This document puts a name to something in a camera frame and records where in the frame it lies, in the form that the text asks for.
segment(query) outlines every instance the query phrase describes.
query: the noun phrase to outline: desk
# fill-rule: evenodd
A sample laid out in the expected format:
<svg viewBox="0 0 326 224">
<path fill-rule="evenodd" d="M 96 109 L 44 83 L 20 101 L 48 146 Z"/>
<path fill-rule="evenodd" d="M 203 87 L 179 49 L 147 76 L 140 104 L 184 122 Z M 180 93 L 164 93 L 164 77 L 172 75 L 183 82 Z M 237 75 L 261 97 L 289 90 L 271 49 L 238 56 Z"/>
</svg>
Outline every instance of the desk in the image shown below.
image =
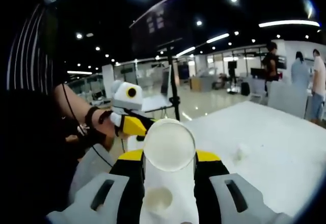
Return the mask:
<svg viewBox="0 0 326 224">
<path fill-rule="evenodd" d="M 147 113 L 171 107 L 173 106 L 169 99 L 163 94 L 158 94 L 143 99 L 142 111 Z"/>
<path fill-rule="evenodd" d="M 230 173 L 260 190 L 275 212 L 296 215 L 323 174 L 326 130 L 282 111 L 243 102 L 185 124 L 197 149 L 218 155 Z M 235 157 L 239 145 L 247 148 L 241 160 Z M 128 141 L 130 150 L 142 146 L 133 137 Z"/>
</svg>

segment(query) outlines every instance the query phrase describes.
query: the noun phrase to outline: display board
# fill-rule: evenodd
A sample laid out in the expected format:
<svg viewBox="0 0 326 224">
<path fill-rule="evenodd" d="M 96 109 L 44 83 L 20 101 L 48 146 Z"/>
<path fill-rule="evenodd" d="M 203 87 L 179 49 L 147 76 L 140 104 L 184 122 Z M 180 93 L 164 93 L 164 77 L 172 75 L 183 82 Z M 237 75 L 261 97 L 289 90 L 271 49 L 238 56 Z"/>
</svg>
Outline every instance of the display board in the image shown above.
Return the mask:
<svg viewBox="0 0 326 224">
<path fill-rule="evenodd" d="M 190 36 L 184 9 L 182 0 L 163 0 L 140 16 L 129 27 L 133 52 L 154 52 L 163 44 Z"/>
</svg>

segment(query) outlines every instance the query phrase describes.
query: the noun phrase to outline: black wrist strap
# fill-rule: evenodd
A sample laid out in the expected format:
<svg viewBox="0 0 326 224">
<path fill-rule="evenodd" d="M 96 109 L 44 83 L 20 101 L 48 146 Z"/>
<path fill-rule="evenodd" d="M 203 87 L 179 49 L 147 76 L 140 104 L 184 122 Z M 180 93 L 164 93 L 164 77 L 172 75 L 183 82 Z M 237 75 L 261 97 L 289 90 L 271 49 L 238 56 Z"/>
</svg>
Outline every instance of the black wrist strap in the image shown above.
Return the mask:
<svg viewBox="0 0 326 224">
<path fill-rule="evenodd" d="M 86 116 L 85 116 L 85 123 L 86 125 L 88 125 L 90 128 L 94 128 L 93 122 L 92 122 L 92 117 L 93 117 L 93 113 L 95 111 L 97 111 L 99 108 L 98 107 L 91 107 L 89 109 L 89 111 L 87 112 Z"/>
</svg>

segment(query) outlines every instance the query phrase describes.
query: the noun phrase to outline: black cable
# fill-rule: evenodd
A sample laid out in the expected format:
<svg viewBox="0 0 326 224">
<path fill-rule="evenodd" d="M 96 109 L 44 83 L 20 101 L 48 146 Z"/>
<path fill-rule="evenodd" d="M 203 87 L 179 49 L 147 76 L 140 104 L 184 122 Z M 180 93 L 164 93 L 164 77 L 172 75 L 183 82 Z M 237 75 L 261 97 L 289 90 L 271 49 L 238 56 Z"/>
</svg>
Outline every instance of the black cable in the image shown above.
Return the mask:
<svg viewBox="0 0 326 224">
<path fill-rule="evenodd" d="M 66 93 L 66 89 L 65 89 L 65 85 L 62 83 L 62 88 L 63 88 L 63 91 L 65 93 L 65 97 L 66 97 L 66 100 L 67 100 L 67 103 L 68 103 L 68 106 L 70 108 L 70 111 L 71 111 L 71 114 L 72 116 L 74 117 L 74 119 L 77 121 L 78 123 L 78 127 L 80 128 L 80 131 L 83 133 L 83 136 L 85 136 L 87 133 L 83 130 L 83 128 L 80 126 L 79 124 L 79 121 L 77 120 L 77 117 L 75 116 L 74 112 L 72 111 L 72 107 L 70 105 L 70 102 L 69 102 L 69 99 L 68 99 L 68 96 L 67 96 L 67 93 Z M 95 151 L 95 153 L 102 159 L 104 160 L 105 163 L 107 163 L 111 168 L 113 167 L 106 159 L 103 158 L 102 155 L 100 155 L 97 150 L 95 149 L 94 145 L 92 145 L 92 148 L 93 150 Z"/>
<path fill-rule="evenodd" d="M 123 145 L 123 139 L 121 139 L 121 145 L 122 145 L 122 150 L 123 150 L 123 153 L 125 153 L 125 149 L 124 149 L 124 145 Z"/>
</svg>

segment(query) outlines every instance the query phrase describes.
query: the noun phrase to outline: person's arm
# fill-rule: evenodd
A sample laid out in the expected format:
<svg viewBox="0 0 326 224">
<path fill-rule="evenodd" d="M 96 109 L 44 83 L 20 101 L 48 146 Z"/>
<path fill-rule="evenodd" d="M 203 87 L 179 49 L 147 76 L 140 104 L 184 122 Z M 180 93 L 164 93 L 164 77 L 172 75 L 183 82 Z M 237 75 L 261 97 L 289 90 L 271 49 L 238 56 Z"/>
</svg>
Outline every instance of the person's arm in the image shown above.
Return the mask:
<svg viewBox="0 0 326 224">
<path fill-rule="evenodd" d="M 271 73 L 270 76 L 275 76 L 276 74 L 276 62 L 275 60 L 270 60 Z"/>
<path fill-rule="evenodd" d="M 62 86 L 62 84 L 58 85 L 55 88 L 54 97 L 57 104 L 59 105 L 59 108 L 65 116 L 68 116 L 71 119 L 74 119 L 74 116 L 76 116 L 80 124 L 85 123 L 85 116 L 91 108 L 91 105 L 89 105 L 85 100 L 83 100 L 83 98 L 78 97 L 78 95 L 75 94 L 67 85 Z M 102 109 L 96 110 L 92 116 L 92 124 L 96 130 L 104 133 L 108 137 L 115 137 L 115 127 L 109 118 L 106 118 L 103 124 L 98 123 L 99 118 L 103 113 L 104 110 Z"/>
<path fill-rule="evenodd" d="M 319 71 L 319 62 L 318 62 L 318 57 L 315 59 L 314 63 L 314 77 L 313 77 L 313 82 L 312 82 L 312 93 L 315 92 L 316 86 L 317 86 L 317 81 L 318 81 L 318 71 Z"/>
</svg>

